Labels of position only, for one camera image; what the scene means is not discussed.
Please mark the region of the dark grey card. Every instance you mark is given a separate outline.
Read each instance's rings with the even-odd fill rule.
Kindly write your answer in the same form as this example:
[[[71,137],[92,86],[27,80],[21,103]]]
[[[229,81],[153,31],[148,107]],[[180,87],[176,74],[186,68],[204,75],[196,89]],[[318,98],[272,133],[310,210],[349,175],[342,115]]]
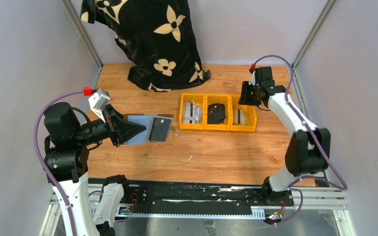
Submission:
[[[171,124],[172,118],[170,117],[154,117],[148,140],[150,142],[166,142]]]

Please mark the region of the brown leather card holder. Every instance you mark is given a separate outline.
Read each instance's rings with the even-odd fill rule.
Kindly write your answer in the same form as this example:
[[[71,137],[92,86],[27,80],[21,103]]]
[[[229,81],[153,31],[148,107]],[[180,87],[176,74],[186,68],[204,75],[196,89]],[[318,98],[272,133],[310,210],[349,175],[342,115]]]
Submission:
[[[174,118],[173,114],[125,114],[124,118],[127,121],[135,122],[140,125],[144,125],[147,129],[146,131],[143,131],[142,133],[136,135],[132,139],[130,139],[128,142],[125,142],[125,145],[134,146],[134,145],[142,145],[145,143],[150,142],[149,135],[150,131],[153,125],[154,117],[170,117]],[[173,135],[176,135],[175,127],[171,124],[170,131],[173,132]]]

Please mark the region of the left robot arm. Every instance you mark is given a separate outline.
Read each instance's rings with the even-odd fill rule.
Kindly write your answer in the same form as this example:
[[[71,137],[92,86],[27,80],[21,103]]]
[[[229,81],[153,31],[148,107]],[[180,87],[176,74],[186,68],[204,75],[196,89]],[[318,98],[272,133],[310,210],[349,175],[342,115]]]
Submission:
[[[131,197],[128,180],[124,175],[107,177],[96,214],[92,213],[88,191],[89,145],[100,145],[105,139],[116,147],[144,132],[146,127],[124,120],[124,116],[108,104],[102,111],[106,120],[88,120],[80,124],[77,108],[67,102],[50,105],[44,112],[44,125],[49,132],[45,139],[44,162],[57,184],[53,189],[61,203],[68,200],[62,210],[66,235],[113,236],[113,225],[119,203]]]

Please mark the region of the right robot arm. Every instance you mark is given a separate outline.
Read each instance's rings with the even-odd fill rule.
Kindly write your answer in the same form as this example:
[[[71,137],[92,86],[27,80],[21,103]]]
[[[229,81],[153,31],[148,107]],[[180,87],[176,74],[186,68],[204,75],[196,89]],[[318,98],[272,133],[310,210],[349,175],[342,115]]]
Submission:
[[[265,179],[261,192],[263,202],[274,205],[281,199],[281,192],[303,177],[314,176],[328,168],[331,134],[326,128],[318,128],[298,110],[288,89],[276,85],[271,67],[252,65],[250,73],[250,80],[242,83],[239,104],[264,105],[277,116],[290,136],[285,165]]]

